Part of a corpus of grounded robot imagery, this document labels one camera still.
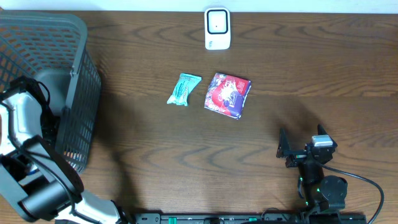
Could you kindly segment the red purple snack packet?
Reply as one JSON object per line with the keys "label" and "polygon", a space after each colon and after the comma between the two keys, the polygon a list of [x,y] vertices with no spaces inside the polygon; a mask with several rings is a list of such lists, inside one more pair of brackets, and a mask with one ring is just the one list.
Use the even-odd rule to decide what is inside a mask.
{"label": "red purple snack packet", "polygon": [[239,119],[250,89],[250,80],[215,73],[208,86],[204,107],[230,118]]}

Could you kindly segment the teal wipes packet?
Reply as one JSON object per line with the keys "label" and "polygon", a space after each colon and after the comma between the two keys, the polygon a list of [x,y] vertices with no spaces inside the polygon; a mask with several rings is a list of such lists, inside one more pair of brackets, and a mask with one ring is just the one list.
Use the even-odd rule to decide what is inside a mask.
{"label": "teal wipes packet", "polygon": [[167,104],[188,106],[188,96],[201,82],[202,77],[181,73]]}

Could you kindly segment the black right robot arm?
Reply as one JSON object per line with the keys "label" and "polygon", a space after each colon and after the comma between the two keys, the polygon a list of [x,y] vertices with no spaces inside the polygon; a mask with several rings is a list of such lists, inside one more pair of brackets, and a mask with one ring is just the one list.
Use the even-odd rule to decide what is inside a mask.
{"label": "black right robot arm", "polygon": [[303,149],[296,150],[290,147],[285,131],[280,129],[276,157],[284,158],[287,168],[298,169],[302,197],[310,208],[337,212],[345,208],[348,184],[342,177],[324,174],[323,166],[332,160],[338,145],[320,124],[317,130],[318,134]]}

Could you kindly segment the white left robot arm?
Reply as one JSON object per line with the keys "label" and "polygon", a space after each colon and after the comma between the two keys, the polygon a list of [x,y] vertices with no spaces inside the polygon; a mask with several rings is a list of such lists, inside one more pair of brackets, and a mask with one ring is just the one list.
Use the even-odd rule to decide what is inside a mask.
{"label": "white left robot arm", "polygon": [[86,191],[76,170],[53,148],[59,118],[50,91],[19,77],[1,93],[1,195],[26,221],[135,223],[112,200]]}

